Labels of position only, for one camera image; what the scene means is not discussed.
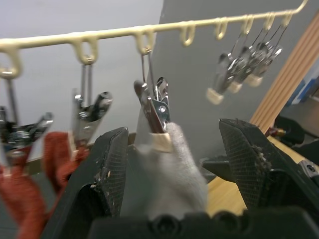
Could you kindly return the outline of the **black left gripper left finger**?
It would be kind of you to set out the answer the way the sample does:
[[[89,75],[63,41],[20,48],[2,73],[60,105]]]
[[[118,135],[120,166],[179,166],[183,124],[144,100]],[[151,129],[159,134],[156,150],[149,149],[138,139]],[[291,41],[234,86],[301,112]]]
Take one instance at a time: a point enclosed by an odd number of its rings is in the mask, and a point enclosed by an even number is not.
[[[128,129],[120,127],[96,139],[88,157],[69,178],[42,238],[85,239],[96,218],[120,216],[128,138]]]

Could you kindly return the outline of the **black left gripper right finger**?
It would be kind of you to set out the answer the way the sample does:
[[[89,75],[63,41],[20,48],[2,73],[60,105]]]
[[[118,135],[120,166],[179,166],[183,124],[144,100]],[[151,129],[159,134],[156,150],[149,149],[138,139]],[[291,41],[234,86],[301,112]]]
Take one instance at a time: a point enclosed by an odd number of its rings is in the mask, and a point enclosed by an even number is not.
[[[239,119],[220,119],[219,130],[232,175],[248,209],[299,206],[318,212],[317,185],[257,126]]]

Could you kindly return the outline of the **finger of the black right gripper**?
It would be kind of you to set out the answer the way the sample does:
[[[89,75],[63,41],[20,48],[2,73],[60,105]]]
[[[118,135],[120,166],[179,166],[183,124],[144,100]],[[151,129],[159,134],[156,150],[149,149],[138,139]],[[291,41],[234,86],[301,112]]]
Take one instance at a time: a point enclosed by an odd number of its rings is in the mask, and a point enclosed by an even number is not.
[[[219,177],[231,181],[231,169],[227,156],[220,155],[201,159],[201,173],[209,183]]]

